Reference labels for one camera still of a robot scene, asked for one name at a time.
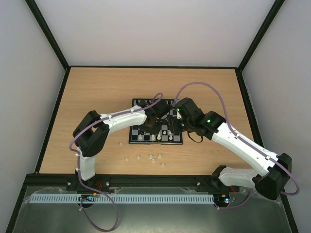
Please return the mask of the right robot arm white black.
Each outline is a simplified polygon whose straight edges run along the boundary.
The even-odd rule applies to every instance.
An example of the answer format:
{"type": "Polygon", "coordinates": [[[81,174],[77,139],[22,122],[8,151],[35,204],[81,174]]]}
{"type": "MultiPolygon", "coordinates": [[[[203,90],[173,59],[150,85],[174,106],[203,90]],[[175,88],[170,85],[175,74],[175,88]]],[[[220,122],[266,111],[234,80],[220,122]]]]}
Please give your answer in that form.
{"type": "Polygon", "coordinates": [[[170,119],[172,132],[196,133],[226,147],[251,166],[250,169],[218,167],[211,176],[215,189],[248,187],[270,200],[277,199],[290,179],[292,158],[289,155],[278,155],[263,148],[230,126],[220,114],[203,113],[190,98],[175,101],[173,109],[177,115],[170,119]]]}

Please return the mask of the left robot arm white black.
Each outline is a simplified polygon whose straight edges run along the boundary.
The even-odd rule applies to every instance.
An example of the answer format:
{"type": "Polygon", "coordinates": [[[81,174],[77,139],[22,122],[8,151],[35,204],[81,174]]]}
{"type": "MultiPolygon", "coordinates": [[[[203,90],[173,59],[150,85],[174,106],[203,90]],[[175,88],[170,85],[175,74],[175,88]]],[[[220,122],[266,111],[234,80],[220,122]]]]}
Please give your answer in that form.
{"type": "Polygon", "coordinates": [[[78,156],[77,172],[83,181],[95,176],[97,154],[104,148],[107,137],[119,130],[138,126],[145,133],[157,135],[161,130],[161,119],[170,107],[164,100],[149,104],[141,101],[133,107],[110,114],[90,111],[73,132],[69,145],[78,156]]]}

